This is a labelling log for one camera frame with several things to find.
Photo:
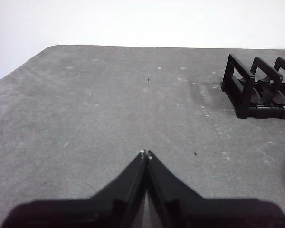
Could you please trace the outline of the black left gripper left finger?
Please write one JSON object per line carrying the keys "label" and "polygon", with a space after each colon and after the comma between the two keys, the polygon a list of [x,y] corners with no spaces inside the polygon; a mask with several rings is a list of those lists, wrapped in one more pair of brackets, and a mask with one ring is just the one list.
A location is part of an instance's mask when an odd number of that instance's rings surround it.
{"label": "black left gripper left finger", "polygon": [[37,200],[16,206],[3,228],[130,228],[144,200],[144,150],[87,199]]}

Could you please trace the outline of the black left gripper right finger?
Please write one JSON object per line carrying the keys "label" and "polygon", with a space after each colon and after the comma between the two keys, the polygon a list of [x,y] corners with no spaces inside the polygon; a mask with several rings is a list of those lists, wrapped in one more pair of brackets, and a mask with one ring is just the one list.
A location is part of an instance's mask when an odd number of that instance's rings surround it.
{"label": "black left gripper right finger", "polygon": [[147,152],[148,193],[165,228],[285,228],[280,207],[259,199],[206,199]]}

